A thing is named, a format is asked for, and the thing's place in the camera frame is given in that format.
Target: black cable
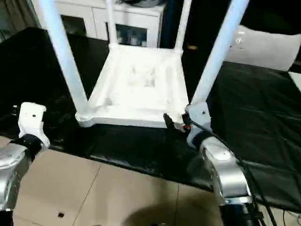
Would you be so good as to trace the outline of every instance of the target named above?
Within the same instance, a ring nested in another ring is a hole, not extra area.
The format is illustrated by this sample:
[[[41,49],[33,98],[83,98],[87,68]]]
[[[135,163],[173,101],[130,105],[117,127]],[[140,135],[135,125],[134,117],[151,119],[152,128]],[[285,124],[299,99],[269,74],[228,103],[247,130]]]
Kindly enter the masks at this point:
[[[262,218],[259,219],[260,223],[262,226],[267,226],[266,223],[264,222],[264,220]]]
[[[213,137],[215,137],[215,138],[217,138],[219,141],[221,141],[221,142],[229,149],[230,152],[232,152],[232,149],[230,148],[230,146],[229,146],[223,139],[221,139],[218,135],[216,135],[216,134],[213,133],[212,131],[208,130],[208,129],[205,128],[204,126],[199,125],[198,123],[194,122],[194,121],[191,120],[191,119],[190,119],[190,122],[191,122],[193,125],[199,127],[200,129],[202,129],[202,130],[204,130],[204,131],[210,133]],[[245,171],[247,172],[247,174],[250,176],[250,178],[251,178],[253,184],[255,185],[255,187],[256,187],[256,189],[257,189],[257,191],[258,191],[258,193],[259,193],[259,196],[260,196],[261,199],[262,199],[263,205],[266,207],[266,209],[267,209],[267,211],[268,211],[269,218],[271,219],[273,226],[278,226],[278,225],[277,225],[277,222],[276,222],[276,220],[275,220],[275,218],[274,218],[274,215],[273,215],[273,213],[272,213],[272,211],[271,211],[271,209],[270,209],[270,206],[269,206],[268,202],[266,201],[266,199],[265,199],[265,197],[264,197],[264,195],[263,195],[263,193],[262,193],[262,191],[261,191],[259,185],[257,184],[257,181],[255,180],[255,178],[254,178],[252,172],[250,171],[249,167],[243,162],[243,160],[242,160],[241,158],[239,158],[238,156],[236,156],[233,152],[232,152],[232,154],[236,157],[236,159],[239,161],[239,163],[241,164],[241,166],[244,168],[244,170],[245,170]],[[252,193],[252,197],[253,197],[253,199],[254,199],[255,208],[258,210],[258,203],[256,202],[255,195],[253,194],[253,192],[251,192],[251,193]]]
[[[1,37],[3,38],[3,40],[6,40],[5,35],[3,34],[3,31],[2,31],[2,30],[0,30],[0,35],[1,35]]]
[[[285,214],[285,210],[283,210],[282,219],[283,219],[283,225],[284,225],[284,226],[286,226],[286,223],[285,223],[285,218],[284,218],[284,214]]]
[[[297,223],[298,223],[298,225],[301,226],[301,223],[299,222],[299,219],[300,219],[300,216],[297,217]]]

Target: floor tile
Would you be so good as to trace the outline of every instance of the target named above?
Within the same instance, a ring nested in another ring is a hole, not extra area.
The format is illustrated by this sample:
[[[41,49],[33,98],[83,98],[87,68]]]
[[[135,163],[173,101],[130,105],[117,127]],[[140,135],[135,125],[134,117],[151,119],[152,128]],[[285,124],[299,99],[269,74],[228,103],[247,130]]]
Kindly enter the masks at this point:
[[[178,184],[103,164],[75,226],[173,225]]]
[[[297,216],[292,216],[288,212],[285,212],[285,224],[286,226],[299,226],[297,221]]]
[[[72,226],[99,168],[95,161],[41,153],[21,182],[15,214],[43,226]]]
[[[213,193],[180,185],[176,226],[222,226],[218,203]]]
[[[301,74],[299,73],[294,73],[294,72],[289,72],[289,75],[291,76],[292,80],[296,84],[297,88],[301,92]]]
[[[14,216],[14,226],[40,226],[30,221]]]

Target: black table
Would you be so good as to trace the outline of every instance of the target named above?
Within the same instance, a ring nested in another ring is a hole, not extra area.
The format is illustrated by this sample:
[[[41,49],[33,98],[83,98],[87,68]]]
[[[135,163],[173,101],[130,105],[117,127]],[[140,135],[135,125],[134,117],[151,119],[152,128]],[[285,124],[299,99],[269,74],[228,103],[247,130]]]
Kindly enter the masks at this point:
[[[75,35],[69,41],[89,96],[106,60],[107,42]],[[183,134],[113,125],[80,128],[44,30],[18,33],[0,45],[0,53],[0,135],[16,138],[12,106],[35,102],[48,109],[44,131],[51,149],[212,190],[198,153]],[[185,51],[182,61],[191,98],[206,57]],[[214,132],[245,160],[268,202],[296,212],[301,212],[300,100],[287,73],[225,63],[208,101]]]

